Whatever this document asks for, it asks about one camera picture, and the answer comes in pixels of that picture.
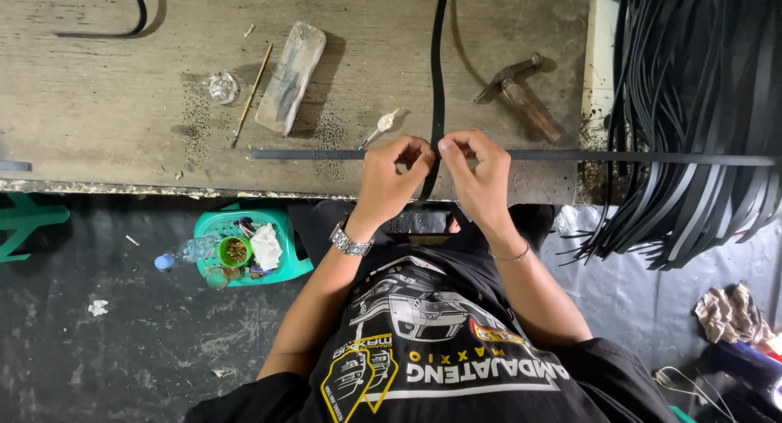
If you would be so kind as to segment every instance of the blue bottle cap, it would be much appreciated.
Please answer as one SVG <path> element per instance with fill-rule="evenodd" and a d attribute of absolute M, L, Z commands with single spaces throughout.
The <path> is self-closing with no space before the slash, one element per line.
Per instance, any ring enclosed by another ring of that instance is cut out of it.
<path fill-rule="evenodd" d="M 159 270 L 168 269 L 173 264 L 174 257 L 172 255 L 166 254 L 155 258 L 155 267 L 157 267 Z"/>

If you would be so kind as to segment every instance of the sharpening stone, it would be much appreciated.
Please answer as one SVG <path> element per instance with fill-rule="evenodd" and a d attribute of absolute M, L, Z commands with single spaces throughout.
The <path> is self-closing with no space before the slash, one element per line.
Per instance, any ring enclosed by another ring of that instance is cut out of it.
<path fill-rule="evenodd" d="M 297 21 L 282 49 L 280 62 L 260 100 L 255 121 L 272 131 L 288 136 L 301 98 L 318 65 L 326 35 L 318 28 Z"/>

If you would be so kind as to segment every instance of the wooden hammer handle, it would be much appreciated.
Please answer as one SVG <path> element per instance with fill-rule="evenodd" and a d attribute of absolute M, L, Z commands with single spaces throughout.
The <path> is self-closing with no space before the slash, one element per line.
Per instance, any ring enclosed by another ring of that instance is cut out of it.
<path fill-rule="evenodd" d="M 511 102 L 518 107 L 522 114 L 529 118 L 535 130 L 540 132 L 543 137 L 551 143 L 559 140 L 561 134 L 559 130 L 551 123 L 551 120 L 546 114 L 538 107 L 538 104 L 527 97 L 526 91 L 517 83 L 510 79 L 505 79 L 502 82 L 502 92 L 505 96 L 511 100 Z"/>

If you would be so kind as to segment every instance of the dark floor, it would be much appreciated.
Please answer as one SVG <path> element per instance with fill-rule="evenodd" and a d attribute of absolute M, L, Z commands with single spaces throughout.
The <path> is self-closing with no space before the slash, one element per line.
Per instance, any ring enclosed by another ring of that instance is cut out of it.
<path fill-rule="evenodd" d="M 70 221 L 40 229 L 26 245 L 31 258 L 0 264 L 0 421 L 180 421 L 193 403 L 255 378 L 305 278 L 213 291 L 192 268 L 160 273 L 152 265 L 223 201 L 47 197 L 65 201 Z M 594 219 L 585 208 L 577 224 Z M 649 368 L 699 355 L 705 343 L 691 309 L 713 285 L 743 280 L 769 322 L 782 324 L 778 224 L 668 273 L 645 270 L 633 255 L 557 267 L 569 258 L 555 253 L 573 244 L 550 235 L 543 261 L 593 333 L 629 348 Z M 95 299 L 109 302 L 107 314 L 87 311 Z M 229 374 L 218 378 L 213 370 Z"/>

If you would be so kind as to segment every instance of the silver metal watch band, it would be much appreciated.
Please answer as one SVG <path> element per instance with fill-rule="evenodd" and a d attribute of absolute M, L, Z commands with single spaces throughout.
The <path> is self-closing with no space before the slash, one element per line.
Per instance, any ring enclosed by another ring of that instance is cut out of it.
<path fill-rule="evenodd" d="M 341 251 L 347 256 L 366 256 L 366 254 L 369 252 L 369 249 L 375 243 L 375 236 L 373 235 L 368 243 L 359 243 L 357 241 L 351 240 L 343 230 L 346 221 L 347 218 L 344 218 L 342 221 L 337 223 L 336 227 L 334 227 L 334 230 L 332 231 L 331 237 L 328 239 L 334 243 L 334 246 L 337 248 L 337 250 Z"/>

